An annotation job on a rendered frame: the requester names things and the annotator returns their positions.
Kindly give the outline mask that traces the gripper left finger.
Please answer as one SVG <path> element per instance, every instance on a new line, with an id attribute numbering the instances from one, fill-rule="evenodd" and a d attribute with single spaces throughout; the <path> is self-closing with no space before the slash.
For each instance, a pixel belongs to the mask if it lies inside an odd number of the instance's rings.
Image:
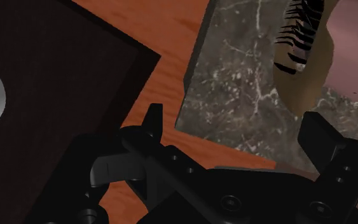
<path id="1" fill-rule="evenodd" d="M 194 182 L 205 169 L 175 146 L 164 146 L 161 104 L 140 126 L 115 134 L 81 134 L 64 153 L 26 224 L 111 224 L 100 205 L 109 185 L 124 181 L 148 210 L 137 224 L 210 224 Z"/>

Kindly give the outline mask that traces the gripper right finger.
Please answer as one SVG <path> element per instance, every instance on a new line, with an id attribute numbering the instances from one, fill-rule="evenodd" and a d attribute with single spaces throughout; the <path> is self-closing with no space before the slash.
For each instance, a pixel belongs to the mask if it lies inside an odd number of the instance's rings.
<path id="1" fill-rule="evenodd" d="M 318 112 L 302 118 L 298 143 L 319 172 L 297 224 L 358 224 L 358 140 L 343 137 Z"/>

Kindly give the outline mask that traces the tan black-striped object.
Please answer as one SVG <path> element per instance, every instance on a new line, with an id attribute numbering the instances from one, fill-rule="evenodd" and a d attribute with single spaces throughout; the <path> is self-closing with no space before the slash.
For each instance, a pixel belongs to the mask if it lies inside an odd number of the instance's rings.
<path id="1" fill-rule="evenodd" d="M 327 21 L 339 0 L 291 0 L 274 42 L 273 81 L 297 116 L 314 107 L 333 61 Z"/>

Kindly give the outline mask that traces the pink rounded object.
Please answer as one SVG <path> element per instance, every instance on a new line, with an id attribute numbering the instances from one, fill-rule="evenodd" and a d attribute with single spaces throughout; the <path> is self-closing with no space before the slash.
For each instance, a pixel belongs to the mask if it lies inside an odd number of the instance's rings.
<path id="1" fill-rule="evenodd" d="M 334 48 L 325 86 L 358 102 L 358 0 L 339 0 L 327 30 Z"/>

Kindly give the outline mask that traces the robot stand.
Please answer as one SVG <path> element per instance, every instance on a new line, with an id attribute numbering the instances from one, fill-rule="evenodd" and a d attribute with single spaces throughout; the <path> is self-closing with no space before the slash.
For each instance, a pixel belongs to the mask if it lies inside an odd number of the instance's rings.
<path id="1" fill-rule="evenodd" d="M 22 224 L 72 138 L 123 123 L 159 59 L 72 0 L 0 0 L 0 224 Z"/>

